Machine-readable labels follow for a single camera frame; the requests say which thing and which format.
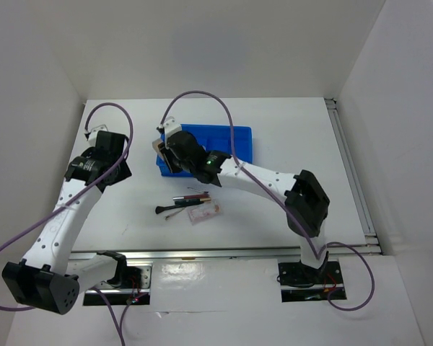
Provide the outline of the silver hair clip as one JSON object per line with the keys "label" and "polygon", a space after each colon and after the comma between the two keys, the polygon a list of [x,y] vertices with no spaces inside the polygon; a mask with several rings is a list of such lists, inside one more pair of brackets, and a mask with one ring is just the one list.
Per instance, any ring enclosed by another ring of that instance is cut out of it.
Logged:
{"label": "silver hair clip", "polygon": [[166,221],[168,221],[169,219],[173,218],[174,216],[176,216],[177,214],[183,212],[184,210],[185,210],[185,209],[177,210],[177,211],[175,211],[175,212],[173,212],[173,213],[171,213],[171,214],[169,214],[169,215],[166,215],[166,216],[164,217],[164,219],[165,219]]}

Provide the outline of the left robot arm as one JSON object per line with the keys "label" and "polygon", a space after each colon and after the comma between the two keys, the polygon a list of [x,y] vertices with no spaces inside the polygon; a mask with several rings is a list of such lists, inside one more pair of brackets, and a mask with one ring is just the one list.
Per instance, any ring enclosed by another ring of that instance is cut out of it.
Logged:
{"label": "left robot arm", "polygon": [[128,279],[126,257],[108,250],[68,268],[74,243],[105,188],[131,176],[124,158],[127,136],[99,130],[90,143],[68,165],[56,215],[18,263],[4,266],[1,276],[19,304],[64,315],[80,293],[101,282],[118,288]]}

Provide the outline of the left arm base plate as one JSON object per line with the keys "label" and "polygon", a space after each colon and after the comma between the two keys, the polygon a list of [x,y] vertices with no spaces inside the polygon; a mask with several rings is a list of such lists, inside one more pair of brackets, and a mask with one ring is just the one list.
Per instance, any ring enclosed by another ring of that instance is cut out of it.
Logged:
{"label": "left arm base plate", "polygon": [[129,265],[126,277],[118,286],[101,282],[95,287],[112,306],[148,306],[151,299],[152,265]]}

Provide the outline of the clear packet with print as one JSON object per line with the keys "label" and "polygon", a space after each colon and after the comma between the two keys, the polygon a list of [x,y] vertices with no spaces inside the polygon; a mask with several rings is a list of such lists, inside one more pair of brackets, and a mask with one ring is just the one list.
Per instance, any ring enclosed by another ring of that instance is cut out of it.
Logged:
{"label": "clear packet with print", "polygon": [[187,211],[193,226],[214,218],[222,213],[222,207],[216,200],[210,200],[203,204],[190,207]]}

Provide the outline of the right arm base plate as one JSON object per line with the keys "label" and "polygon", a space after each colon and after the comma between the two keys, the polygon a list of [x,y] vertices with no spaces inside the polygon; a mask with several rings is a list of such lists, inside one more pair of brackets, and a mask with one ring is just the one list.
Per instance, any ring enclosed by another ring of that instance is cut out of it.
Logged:
{"label": "right arm base plate", "polygon": [[280,262],[276,281],[281,286],[281,301],[313,302],[346,300],[346,289],[338,261],[329,261],[322,272],[307,269],[301,262]]}

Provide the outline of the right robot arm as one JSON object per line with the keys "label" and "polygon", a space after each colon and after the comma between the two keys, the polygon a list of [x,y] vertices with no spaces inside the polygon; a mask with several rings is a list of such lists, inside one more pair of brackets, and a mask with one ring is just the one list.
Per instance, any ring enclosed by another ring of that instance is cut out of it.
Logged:
{"label": "right robot arm", "polygon": [[288,174],[257,167],[222,151],[207,151],[188,131],[180,130],[159,145],[159,155],[173,173],[199,182],[249,192],[276,203],[300,240],[300,273],[309,283],[325,274],[328,250],[323,226],[330,199],[312,172]]}

